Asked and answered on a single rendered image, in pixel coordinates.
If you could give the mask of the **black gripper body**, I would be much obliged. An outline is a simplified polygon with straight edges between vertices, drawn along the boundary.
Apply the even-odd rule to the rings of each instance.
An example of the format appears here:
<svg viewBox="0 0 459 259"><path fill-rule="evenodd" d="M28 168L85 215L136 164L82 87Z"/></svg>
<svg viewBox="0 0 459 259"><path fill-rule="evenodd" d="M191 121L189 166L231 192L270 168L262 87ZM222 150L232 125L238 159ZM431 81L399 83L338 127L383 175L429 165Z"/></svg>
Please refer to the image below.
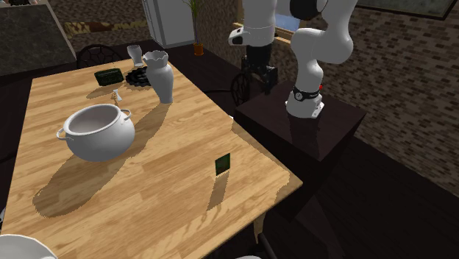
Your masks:
<svg viewBox="0 0 459 259"><path fill-rule="evenodd" d="M271 58L271 47L271 43L265 46L246 47L248 73L254 73L261 77L269 75L268 63Z"/></svg>

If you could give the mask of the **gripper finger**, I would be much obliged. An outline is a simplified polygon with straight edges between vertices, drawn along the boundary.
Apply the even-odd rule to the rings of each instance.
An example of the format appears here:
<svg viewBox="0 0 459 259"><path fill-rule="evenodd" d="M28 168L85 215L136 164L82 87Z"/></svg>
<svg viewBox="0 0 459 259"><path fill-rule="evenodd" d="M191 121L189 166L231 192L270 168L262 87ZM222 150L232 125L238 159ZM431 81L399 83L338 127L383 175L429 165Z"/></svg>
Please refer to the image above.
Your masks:
<svg viewBox="0 0 459 259"><path fill-rule="evenodd" d="M241 58L241 72L245 75L249 82L252 82L252 73L250 71L250 64L246 55Z"/></svg>
<svg viewBox="0 0 459 259"><path fill-rule="evenodd" d="M278 83L278 69L274 66L266 66L266 72L264 74L264 94L269 95L271 89Z"/></svg>

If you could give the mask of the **black patterned chair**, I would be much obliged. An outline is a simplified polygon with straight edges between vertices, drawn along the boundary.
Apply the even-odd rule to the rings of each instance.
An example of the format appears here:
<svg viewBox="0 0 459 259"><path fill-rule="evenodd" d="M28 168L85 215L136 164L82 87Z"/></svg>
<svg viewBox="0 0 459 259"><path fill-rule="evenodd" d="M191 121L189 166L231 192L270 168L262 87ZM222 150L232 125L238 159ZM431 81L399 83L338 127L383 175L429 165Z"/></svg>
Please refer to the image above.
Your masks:
<svg viewBox="0 0 459 259"><path fill-rule="evenodd" d="M239 73L236 75L230 86L232 99L236 106L247 102L250 98L250 76L248 73Z"/></svg>
<svg viewBox="0 0 459 259"><path fill-rule="evenodd" d="M84 47L76 56L76 68L87 68L95 65L121 61L121 55L113 48L102 44L91 44Z"/></svg>

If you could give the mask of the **wooden framed window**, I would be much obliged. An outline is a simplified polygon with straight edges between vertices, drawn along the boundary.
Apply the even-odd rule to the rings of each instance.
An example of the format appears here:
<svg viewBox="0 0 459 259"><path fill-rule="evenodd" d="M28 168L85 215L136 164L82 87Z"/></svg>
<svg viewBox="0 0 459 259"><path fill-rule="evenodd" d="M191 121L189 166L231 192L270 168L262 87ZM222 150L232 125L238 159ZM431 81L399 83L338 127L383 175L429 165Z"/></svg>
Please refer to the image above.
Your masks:
<svg viewBox="0 0 459 259"><path fill-rule="evenodd" d="M297 18L280 15L242 15L238 14L240 27L231 31L228 44L231 46L267 46L275 37L287 40L299 28L301 21Z"/></svg>

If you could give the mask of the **potted plant orange pot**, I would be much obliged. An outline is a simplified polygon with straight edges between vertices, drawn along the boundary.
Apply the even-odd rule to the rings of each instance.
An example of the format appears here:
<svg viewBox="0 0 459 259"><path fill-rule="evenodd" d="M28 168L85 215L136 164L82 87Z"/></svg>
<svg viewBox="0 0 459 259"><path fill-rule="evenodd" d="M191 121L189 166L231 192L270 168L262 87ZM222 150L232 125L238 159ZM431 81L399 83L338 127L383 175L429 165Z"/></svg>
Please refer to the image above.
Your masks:
<svg viewBox="0 0 459 259"><path fill-rule="evenodd" d="M197 14L199 10L199 0L181 0L191 9L191 15L193 20L193 32L195 36L195 43L193 44L193 53L196 56L202 56L204 54L204 48L202 42L199 40L197 30Z"/></svg>

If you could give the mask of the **dark robot stand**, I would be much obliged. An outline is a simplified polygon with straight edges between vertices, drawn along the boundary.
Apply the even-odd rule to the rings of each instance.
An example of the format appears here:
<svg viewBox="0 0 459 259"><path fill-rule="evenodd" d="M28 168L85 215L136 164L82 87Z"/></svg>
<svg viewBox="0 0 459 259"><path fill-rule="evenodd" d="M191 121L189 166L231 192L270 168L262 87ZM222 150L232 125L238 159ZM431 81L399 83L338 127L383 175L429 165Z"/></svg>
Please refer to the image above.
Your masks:
<svg viewBox="0 0 459 259"><path fill-rule="evenodd" d="M303 185L275 206L289 221L300 212L338 163L366 112L324 95L317 118L290 115L285 101L293 83L285 81L235 108L234 119Z"/></svg>

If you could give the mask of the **white scalloped vase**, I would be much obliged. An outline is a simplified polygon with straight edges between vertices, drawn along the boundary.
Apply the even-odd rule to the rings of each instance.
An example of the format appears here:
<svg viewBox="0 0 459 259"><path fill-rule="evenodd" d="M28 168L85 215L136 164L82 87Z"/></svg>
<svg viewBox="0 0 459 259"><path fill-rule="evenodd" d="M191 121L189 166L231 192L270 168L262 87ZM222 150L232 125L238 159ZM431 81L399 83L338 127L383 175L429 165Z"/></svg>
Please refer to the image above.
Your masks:
<svg viewBox="0 0 459 259"><path fill-rule="evenodd" d="M173 102L174 72L168 64L168 53L154 50L143 55L149 84L163 104Z"/></svg>

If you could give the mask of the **white refrigerator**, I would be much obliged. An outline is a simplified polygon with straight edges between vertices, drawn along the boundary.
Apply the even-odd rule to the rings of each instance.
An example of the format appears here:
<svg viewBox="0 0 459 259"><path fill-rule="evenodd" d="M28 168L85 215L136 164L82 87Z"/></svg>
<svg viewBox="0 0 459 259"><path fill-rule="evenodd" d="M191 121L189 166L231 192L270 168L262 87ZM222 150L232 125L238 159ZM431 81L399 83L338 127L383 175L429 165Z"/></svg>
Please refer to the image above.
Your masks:
<svg viewBox="0 0 459 259"><path fill-rule="evenodd" d="M182 0L141 0L151 38L164 49L195 42L190 7Z"/></svg>

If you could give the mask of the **small green square card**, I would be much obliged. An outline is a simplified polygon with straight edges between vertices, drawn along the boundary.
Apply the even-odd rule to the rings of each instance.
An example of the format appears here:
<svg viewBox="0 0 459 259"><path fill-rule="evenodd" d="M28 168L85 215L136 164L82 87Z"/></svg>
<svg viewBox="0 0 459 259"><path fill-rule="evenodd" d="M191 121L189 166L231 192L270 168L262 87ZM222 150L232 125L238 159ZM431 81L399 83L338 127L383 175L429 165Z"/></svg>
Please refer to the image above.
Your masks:
<svg viewBox="0 0 459 259"><path fill-rule="evenodd" d="M230 169L230 153L215 160L216 176Z"/></svg>

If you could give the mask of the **black ruffled object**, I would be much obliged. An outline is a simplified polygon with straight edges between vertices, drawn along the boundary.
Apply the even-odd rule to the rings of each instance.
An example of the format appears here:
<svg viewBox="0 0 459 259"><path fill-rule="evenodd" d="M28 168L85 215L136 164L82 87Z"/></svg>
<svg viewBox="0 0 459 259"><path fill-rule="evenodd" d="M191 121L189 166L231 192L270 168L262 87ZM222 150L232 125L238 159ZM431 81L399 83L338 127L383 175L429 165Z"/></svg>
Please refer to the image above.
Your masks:
<svg viewBox="0 0 459 259"><path fill-rule="evenodd" d="M136 68L135 70L130 71L125 76L125 80L130 85L133 85L136 87L145 87L145 86L151 85L146 75L146 67Z"/></svg>

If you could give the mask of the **white goblet cup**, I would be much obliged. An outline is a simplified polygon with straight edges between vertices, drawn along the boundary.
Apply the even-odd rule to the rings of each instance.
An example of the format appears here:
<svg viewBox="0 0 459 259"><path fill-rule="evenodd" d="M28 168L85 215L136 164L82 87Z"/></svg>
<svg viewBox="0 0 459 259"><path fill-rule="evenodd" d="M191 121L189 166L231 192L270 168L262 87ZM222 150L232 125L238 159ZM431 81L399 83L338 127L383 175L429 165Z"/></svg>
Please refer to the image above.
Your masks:
<svg viewBox="0 0 459 259"><path fill-rule="evenodd" d="M143 53L139 45L129 45L127 47L127 52L131 57L135 67L143 66Z"/></svg>

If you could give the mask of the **wooden table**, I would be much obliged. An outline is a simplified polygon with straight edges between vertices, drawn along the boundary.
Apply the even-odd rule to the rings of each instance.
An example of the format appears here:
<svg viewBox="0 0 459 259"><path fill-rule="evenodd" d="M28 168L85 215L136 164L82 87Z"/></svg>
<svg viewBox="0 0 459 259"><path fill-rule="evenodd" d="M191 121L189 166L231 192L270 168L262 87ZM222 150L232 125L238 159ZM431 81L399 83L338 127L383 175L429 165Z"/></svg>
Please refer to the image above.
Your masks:
<svg viewBox="0 0 459 259"><path fill-rule="evenodd" d="M56 133L72 113L110 102L95 71L32 80L3 233L36 238L58 259L202 259L302 184L180 71L171 104L118 87L136 131L125 153L75 157Z"/></svg>

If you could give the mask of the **dark green basket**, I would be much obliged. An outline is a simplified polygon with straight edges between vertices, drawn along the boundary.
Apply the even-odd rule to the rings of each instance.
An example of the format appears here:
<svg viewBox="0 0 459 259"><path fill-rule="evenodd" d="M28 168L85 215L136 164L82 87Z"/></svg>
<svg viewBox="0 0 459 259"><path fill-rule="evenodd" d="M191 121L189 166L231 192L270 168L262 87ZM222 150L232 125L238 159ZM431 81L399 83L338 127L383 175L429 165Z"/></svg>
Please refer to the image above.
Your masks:
<svg viewBox="0 0 459 259"><path fill-rule="evenodd" d="M124 76L119 68L97 71L94 76L99 86L108 86L124 81Z"/></svg>

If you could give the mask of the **dark stone counter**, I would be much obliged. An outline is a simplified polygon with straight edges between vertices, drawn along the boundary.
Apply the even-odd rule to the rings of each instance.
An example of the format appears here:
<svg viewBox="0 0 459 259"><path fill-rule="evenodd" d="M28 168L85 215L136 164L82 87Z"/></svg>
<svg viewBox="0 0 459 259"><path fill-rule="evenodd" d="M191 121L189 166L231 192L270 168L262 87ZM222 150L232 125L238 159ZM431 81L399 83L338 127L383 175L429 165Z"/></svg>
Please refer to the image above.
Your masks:
<svg viewBox="0 0 459 259"><path fill-rule="evenodd" d="M72 63L76 55L51 0L0 3L0 76Z"/></svg>

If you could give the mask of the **white round dish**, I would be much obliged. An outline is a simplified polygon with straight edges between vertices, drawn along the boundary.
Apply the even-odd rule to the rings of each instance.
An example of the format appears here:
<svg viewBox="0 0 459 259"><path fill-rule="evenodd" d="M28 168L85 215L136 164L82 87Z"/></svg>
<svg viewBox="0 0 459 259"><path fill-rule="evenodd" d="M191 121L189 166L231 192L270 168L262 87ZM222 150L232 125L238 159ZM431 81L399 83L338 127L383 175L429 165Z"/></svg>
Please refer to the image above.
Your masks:
<svg viewBox="0 0 459 259"><path fill-rule="evenodd" d="M0 235L0 259L58 259L43 243L24 235Z"/></svg>

